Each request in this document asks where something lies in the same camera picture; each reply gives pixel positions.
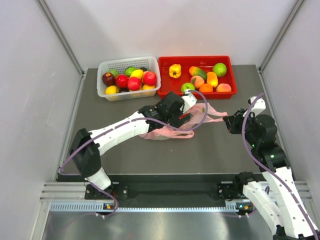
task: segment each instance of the gray work surface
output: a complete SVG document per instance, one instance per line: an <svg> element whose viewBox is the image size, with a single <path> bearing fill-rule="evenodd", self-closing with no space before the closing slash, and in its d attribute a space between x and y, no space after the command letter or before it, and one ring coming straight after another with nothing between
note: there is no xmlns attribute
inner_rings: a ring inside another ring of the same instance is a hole
<svg viewBox="0 0 320 240"><path fill-rule="evenodd" d="M218 212L123 212L103 220L84 216L65 226L83 212L50 213L42 240L271 240L272 234L262 216L226 216ZM54 235L48 229L60 234Z"/></svg>
<svg viewBox="0 0 320 240"><path fill-rule="evenodd" d="M231 99L208 100L219 112L233 115L248 107L248 98L263 92L255 65L233 65L237 94ZM71 139L79 129L88 131L114 124L145 105L154 105L159 96L110 102L97 94L97 69L89 69L79 102ZM224 122L204 123L191 139L145 140L131 138L101 156L109 174L197 174L258 173L240 135L228 133ZM78 173L73 162L65 173Z"/></svg>

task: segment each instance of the red apple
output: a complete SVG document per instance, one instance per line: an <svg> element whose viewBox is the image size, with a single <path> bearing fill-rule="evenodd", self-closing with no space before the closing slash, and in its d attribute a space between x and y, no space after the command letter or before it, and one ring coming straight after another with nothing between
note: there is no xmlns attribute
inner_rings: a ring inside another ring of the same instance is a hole
<svg viewBox="0 0 320 240"><path fill-rule="evenodd" d="M128 89L131 91L138 91L140 90L142 85L142 81L137 77L130 77L128 80Z"/></svg>
<svg viewBox="0 0 320 240"><path fill-rule="evenodd" d="M124 74L119 74L116 76L115 83L121 89L126 89L128 87L129 78Z"/></svg>
<svg viewBox="0 0 320 240"><path fill-rule="evenodd" d="M148 71L143 76L143 83L149 86L154 86L157 84L157 75L153 71Z"/></svg>
<svg viewBox="0 0 320 240"><path fill-rule="evenodd" d="M111 72L106 72L102 76L102 82L109 87L116 84L116 78Z"/></svg>

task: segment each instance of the mango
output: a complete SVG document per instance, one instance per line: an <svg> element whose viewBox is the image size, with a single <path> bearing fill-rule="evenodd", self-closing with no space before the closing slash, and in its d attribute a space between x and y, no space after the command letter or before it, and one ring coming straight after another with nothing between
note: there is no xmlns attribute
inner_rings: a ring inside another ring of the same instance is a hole
<svg viewBox="0 0 320 240"><path fill-rule="evenodd" d="M218 76L213 71L210 71L206 74L206 83L210 84L213 88L218 86Z"/></svg>
<svg viewBox="0 0 320 240"><path fill-rule="evenodd" d="M205 71L203 71L201 68L197 67L197 66L191 66L189 68L189 73L191 74L191 76L200 76L202 77L204 80L207 80L207 74Z"/></svg>

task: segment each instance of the peach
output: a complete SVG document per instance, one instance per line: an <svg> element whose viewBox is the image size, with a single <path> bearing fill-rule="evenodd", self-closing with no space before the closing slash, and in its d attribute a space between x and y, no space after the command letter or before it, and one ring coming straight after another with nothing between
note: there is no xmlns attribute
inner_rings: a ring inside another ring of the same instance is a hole
<svg viewBox="0 0 320 240"><path fill-rule="evenodd" d="M200 88L202 84L205 83L205 80L200 76L193 76L190 79L190 83L194 85L196 89Z"/></svg>
<svg viewBox="0 0 320 240"><path fill-rule="evenodd" d="M217 92L231 92L231 86L227 83L220 83L217 87L216 87L216 91Z"/></svg>

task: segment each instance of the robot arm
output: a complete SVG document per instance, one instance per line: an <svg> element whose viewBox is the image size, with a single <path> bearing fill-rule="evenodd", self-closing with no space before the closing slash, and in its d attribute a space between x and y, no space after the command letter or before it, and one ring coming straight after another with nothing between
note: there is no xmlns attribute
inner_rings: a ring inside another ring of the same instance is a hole
<svg viewBox="0 0 320 240"><path fill-rule="evenodd" d="M249 99L249 104L256 97ZM252 146L252 155L260 163L268 167L280 177L291 189L291 193L270 172L260 168L263 177L269 183L276 199L277 205L262 189L261 184L251 172L242 172L233 181L236 192L246 196L256 207L263 219L268 224L273 239L294 240L314 239L313 232L303 216L299 206L304 212L306 209L294 184L292 171L283 149L275 143L277 127L275 120L265 114L260 114L265 109L262 99L254 105L245 126L245 139ZM231 134L241 134L244 116L247 111L239 109L233 116L224 117L227 129ZM313 228L318 233L318 228L310 219Z"/></svg>
<svg viewBox="0 0 320 240"><path fill-rule="evenodd" d="M194 106L196 102L197 99L192 93L186 92L184 96L180 97L170 92L156 105L144 106L131 116L115 124L89 132L85 128L79 130L71 145L70 154L88 140L102 135L73 158L80 175L98 188L107 189L112 183L101 166L100 156L125 140L163 127L162 124L154 121L134 121L135 119L152 118L179 128L191 119L191 114L184 113Z"/></svg>
<svg viewBox="0 0 320 240"><path fill-rule="evenodd" d="M184 113L196 102L197 100L192 94L180 97L171 92L155 106L144 106L130 117L115 124L90 132L85 128L79 130L71 144L70 154L88 140L103 135L74 156L73 161L80 175L98 188L107 189L112 183L101 166L100 156L129 138L163 127L162 124L154 121L134 121L134 119L153 118L179 128L191 119L190 114ZM265 108L266 104L262 99L254 105L245 126L245 139L252 146L251 152L255 158L289 184L292 192L297 196L299 205L306 211L294 184L286 155L282 148L275 143L278 130L275 121L271 116L260 114ZM234 115L223 117L231 134L241 134L246 112L244 109L239 109ZM271 173L263 169L260 170L274 193L277 205L265 193L253 173L240 173L234 179L233 184L236 191L246 196L260 212L273 234L273 239L314 239L311 228L291 193ZM311 224L319 235L318 228L313 222Z"/></svg>

